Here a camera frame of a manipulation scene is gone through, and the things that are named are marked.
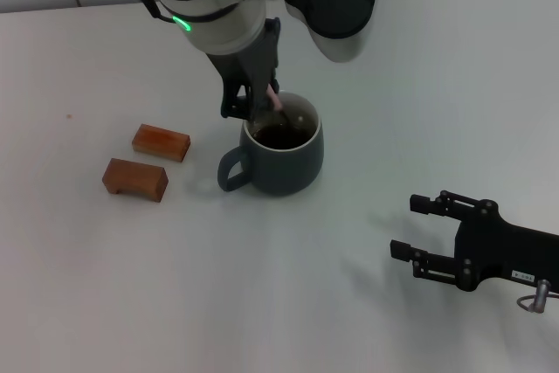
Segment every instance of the gray mug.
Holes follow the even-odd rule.
[[[219,163],[217,182],[223,191],[252,183],[265,193],[284,196],[306,188],[321,171],[324,159],[321,117],[305,98],[287,92],[280,92],[279,96],[285,110],[283,115],[294,126],[304,125],[310,138],[292,149],[272,149],[258,142],[259,133],[273,124],[285,123],[282,114],[272,111],[257,115],[252,122],[245,121],[240,145],[227,152]],[[242,172],[229,177],[239,162]]]

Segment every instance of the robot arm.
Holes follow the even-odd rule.
[[[155,0],[142,0],[161,17]],[[224,82],[223,117],[251,120],[270,107],[268,84],[277,92],[280,21],[266,19],[266,0],[160,0],[187,39],[208,55]],[[333,61],[362,49],[376,0],[285,0],[314,42]],[[245,95],[239,94],[241,87]]]
[[[428,253],[392,240],[394,259],[412,261],[413,276],[474,291],[489,278],[502,278],[536,287],[535,296],[517,303],[529,312],[543,313],[547,298],[559,292],[559,236],[507,223],[492,200],[474,200],[448,191],[431,201],[413,195],[411,211],[455,218],[460,221],[454,244],[454,258]],[[524,300],[533,299],[529,306]]]

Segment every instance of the label sticker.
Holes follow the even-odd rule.
[[[521,273],[520,271],[513,271],[513,275],[511,275],[513,279],[518,279],[522,281],[529,281],[530,283],[534,282],[534,276],[526,273]]]

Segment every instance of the black robot arm part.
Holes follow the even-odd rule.
[[[390,242],[392,258],[412,261],[414,277],[453,284],[466,292],[493,277],[537,287],[536,296],[520,298],[518,303],[538,313],[543,312],[547,297],[555,297],[548,293],[559,292],[559,236],[506,222],[495,201],[474,200],[448,191],[441,191],[433,201],[413,195],[410,209],[460,221],[454,258],[396,240]],[[535,297],[532,305],[521,304],[530,297]]]
[[[281,24],[278,18],[267,19],[257,40],[241,52],[218,56],[208,54],[224,82],[221,115],[253,120],[259,109],[269,108],[266,96],[268,84],[274,92],[280,86],[276,80],[278,40]]]

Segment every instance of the mug handle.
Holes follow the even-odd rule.
[[[223,191],[234,191],[251,181],[252,174],[250,170],[243,170],[240,174],[229,178],[231,169],[239,162],[249,162],[248,155],[241,146],[230,150],[221,158],[219,168],[217,169],[217,183]]]

